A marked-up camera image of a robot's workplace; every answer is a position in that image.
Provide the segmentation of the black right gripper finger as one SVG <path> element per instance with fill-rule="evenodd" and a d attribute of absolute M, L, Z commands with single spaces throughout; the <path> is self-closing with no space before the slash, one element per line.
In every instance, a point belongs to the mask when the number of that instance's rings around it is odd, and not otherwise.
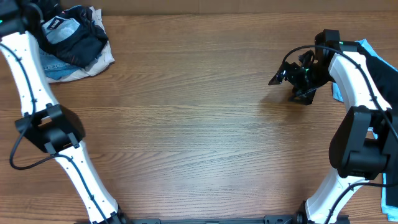
<path fill-rule="evenodd" d="M 316 89 L 299 90 L 296 87 L 292 89 L 293 95 L 288 98 L 289 102 L 301 105 L 311 105 L 316 93 Z"/>
<path fill-rule="evenodd" d="M 284 78 L 285 78 L 285 68 L 284 64 L 282 63 L 276 74 L 268 82 L 268 85 L 280 85 L 283 82 Z"/>

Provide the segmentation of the white cloth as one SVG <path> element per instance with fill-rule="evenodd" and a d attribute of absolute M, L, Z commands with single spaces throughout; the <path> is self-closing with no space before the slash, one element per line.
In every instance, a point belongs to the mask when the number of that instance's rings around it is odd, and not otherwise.
<path fill-rule="evenodd" d="M 100 9 L 95 9 L 93 6 L 88 7 L 93 11 L 93 18 L 96 24 L 98 24 L 102 29 L 104 29 L 103 21 L 102 21 L 102 12 Z M 114 57 L 111 52 L 111 46 L 109 43 L 109 38 L 107 44 L 104 46 L 101 53 L 85 68 L 81 68 L 69 75 L 66 78 L 62 78 L 61 80 L 53 80 L 51 78 L 47 78 L 50 83 L 54 82 L 71 82 L 74 80 L 78 80 L 81 78 L 96 76 L 99 73 L 103 72 L 108 68 L 110 64 L 114 62 Z"/>

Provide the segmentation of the black printed cycling jersey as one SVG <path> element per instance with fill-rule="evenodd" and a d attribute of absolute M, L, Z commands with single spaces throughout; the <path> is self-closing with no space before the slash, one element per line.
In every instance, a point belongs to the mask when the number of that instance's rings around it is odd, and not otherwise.
<path fill-rule="evenodd" d="M 43 12 L 44 22 L 35 38 L 44 52 L 85 68 L 107 44 L 108 36 L 95 23 L 90 8 L 73 6 L 63 10 L 58 1 L 39 1 L 37 5 Z"/>

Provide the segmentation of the blue jeans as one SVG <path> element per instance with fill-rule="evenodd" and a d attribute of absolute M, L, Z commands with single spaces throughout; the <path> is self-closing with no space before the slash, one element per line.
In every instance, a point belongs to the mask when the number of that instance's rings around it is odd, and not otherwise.
<path fill-rule="evenodd" d="M 39 49 L 39 58 L 42 69 L 47 78 L 53 80 L 61 80 L 66 78 L 80 68 L 75 65 L 70 65 L 52 54 L 48 54 Z"/>

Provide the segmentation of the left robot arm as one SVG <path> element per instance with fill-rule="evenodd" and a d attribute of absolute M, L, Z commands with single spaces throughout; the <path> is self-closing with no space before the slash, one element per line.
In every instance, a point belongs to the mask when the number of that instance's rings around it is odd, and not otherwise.
<path fill-rule="evenodd" d="M 34 36 L 43 19 L 41 9 L 31 1 L 1 1 L 1 52 L 14 77 L 22 114 L 15 122 L 19 137 L 9 163 L 19 168 L 13 157 L 22 138 L 26 138 L 48 157 L 25 168 L 55 159 L 75 186 L 90 223 L 129 223 L 90 160 L 79 117 L 57 101 L 46 80 Z"/>

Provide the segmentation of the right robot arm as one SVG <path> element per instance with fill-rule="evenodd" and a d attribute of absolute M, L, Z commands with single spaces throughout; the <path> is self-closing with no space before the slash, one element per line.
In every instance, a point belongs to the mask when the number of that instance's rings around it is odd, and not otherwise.
<path fill-rule="evenodd" d="M 317 191 L 292 215 L 268 216 L 267 223 L 348 223 L 340 211 L 363 186 L 397 166 L 397 70 L 365 41 L 341 40 L 325 29 L 312 45 L 297 47 L 298 60 L 283 60 L 271 85 L 289 82 L 289 101 L 310 105 L 316 91 L 334 83 L 346 115 L 329 145 L 330 171 Z"/>

